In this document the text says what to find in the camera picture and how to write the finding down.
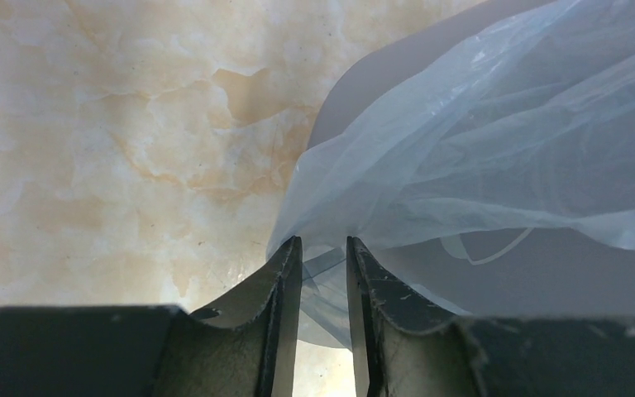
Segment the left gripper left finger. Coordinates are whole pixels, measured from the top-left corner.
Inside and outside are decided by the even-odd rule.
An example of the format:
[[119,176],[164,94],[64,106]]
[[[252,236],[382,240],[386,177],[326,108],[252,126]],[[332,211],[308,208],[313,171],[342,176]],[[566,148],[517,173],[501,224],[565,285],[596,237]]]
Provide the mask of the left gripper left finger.
[[0,307],[0,396],[289,396],[302,242],[211,303]]

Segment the grey plastic trash bin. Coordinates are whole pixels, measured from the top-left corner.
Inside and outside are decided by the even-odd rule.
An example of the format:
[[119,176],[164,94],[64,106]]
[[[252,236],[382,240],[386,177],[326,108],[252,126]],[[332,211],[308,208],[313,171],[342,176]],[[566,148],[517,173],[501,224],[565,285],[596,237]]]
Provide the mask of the grey plastic trash bin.
[[[308,144],[339,133],[378,97],[465,38],[534,1],[484,1],[353,65],[327,95]],[[471,232],[375,253],[376,260],[454,313],[633,314],[635,251],[567,229]]]

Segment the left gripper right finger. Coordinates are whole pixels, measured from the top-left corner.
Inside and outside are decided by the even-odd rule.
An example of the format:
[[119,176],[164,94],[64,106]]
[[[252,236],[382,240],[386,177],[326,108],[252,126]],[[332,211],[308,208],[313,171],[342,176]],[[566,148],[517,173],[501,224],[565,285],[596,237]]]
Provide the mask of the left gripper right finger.
[[346,240],[359,396],[635,396],[635,316],[460,316]]

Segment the light blue plastic trash bag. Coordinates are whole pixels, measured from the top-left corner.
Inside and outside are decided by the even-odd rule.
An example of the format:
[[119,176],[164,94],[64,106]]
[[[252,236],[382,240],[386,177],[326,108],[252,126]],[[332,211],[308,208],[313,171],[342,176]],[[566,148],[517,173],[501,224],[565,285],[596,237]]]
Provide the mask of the light blue plastic trash bag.
[[567,229],[635,251],[635,1],[534,1],[308,144],[269,249],[304,249],[305,341],[348,346],[346,239]]

